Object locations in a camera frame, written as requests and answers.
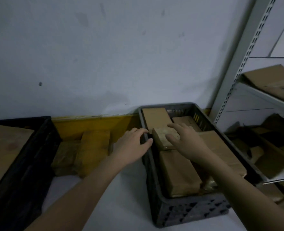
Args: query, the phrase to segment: gray plastic crate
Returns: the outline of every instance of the gray plastic crate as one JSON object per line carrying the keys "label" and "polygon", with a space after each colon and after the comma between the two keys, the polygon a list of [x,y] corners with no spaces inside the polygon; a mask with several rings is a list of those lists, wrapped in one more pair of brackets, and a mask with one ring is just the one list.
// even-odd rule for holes
{"label": "gray plastic crate", "polygon": [[[260,171],[235,148],[231,141],[212,124],[204,112],[194,103],[141,106],[139,107],[139,116],[143,128],[147,129],[147,125],[142,109],[160,107],[163,107],[167,110],[170,118],[191,116],[202,131],[216,131],[216,133],[221,137],[221,139],[247,169],[245,179],[252,184],[259,184],[262,182]],[[144,134],[142,142],[147,141],[150,137],[150,134]],[[142,161],[147,171],[146,184],[148,190],[148,199],[155,226],[163,228],[209,217],[216,217],[229,212],[229,208],[231,206],[224,195],[219,192],[200,196],[169,198],[165,189],[164,178],[159,165],[159,152],[155,144],[153,144],[143,156]]]}

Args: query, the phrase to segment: black plastic crate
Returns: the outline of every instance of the black plastic crate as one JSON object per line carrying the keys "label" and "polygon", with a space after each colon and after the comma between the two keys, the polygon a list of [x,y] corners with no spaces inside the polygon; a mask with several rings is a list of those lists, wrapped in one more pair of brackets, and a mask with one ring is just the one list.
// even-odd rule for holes
{"label": "black plastic crate", "polygon": [[[142,109],[160,107],[167,110],[170,118],[191,116],[202,131],[216,131],[216,133],[247,169],[245,179],[252,184],[259,184],[262,182],[261,173],[255,165],[253,165],[240,151],[236,149],[231,141],[212,124],[204,112],[194,103],[141,106],[139,107],[139,116],[143,128],[147,128],[147,125]],[[142,141],[147,141],[149,137],[151,137],[149,134],[144,134]],[[163,228],[209,217],[216,217],[229,212],[229,208],[231,206],[225,196],[220,192],[180,198],[169,198],[159,165],[159,152],[155,144],[153,144],[143,156],[142,161],[147,172],[146,184],[152,219],[157,227]]]}
{"label": "black plastic crate", "polygon": [[34,130],[0,180],[0,230],[24,230],[41,214],[62,139],[50,116],[0,120],[0,125]]}

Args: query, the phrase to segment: white floor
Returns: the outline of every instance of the white floor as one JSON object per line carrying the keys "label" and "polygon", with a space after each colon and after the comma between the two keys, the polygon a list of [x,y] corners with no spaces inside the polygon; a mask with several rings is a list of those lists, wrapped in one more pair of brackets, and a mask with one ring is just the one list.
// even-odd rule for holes
{"label": "white floor", "polygon": [[[79,181],[77,176],[55,177],[44,201],[43,211]],[[127,166],[114,178],[83,230],[159,230],[152,223],[146,188],[146,171],[141,160]],[[162,230],[245,231],[246,229],[235,212],[230,209],[228,215],[175,225]]]}

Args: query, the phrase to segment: forearm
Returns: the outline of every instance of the forearm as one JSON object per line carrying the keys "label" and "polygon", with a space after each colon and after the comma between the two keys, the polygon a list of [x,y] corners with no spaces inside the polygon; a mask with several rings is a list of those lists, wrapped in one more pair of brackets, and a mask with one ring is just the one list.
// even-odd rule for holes
{"label": "forearm", "polygon": [[284,210],[218,156],[213,154],[198,163],[212,175],[247,230],[284,230]]}
{"label": "forearm", "polygon": [[26,230],[82,230],[101,195],[122,167],[114,156],[107,157],[90,175],[58,199]]}

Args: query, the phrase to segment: left hand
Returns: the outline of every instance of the left hand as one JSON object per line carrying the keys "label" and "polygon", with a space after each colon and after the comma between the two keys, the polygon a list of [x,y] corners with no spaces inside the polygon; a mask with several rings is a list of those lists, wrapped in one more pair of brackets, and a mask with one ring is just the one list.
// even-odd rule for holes
{"label": "left hand", "polygon": [[111,156],[116,157],[124,166],[141,158],[154,141],[153,139],[148,139],[146,143],[140,144],[140,137],[144,133],[148,133],[148,130],[144,128],[132,128],[131,131],[126,131],[125,134],[114,143]]}

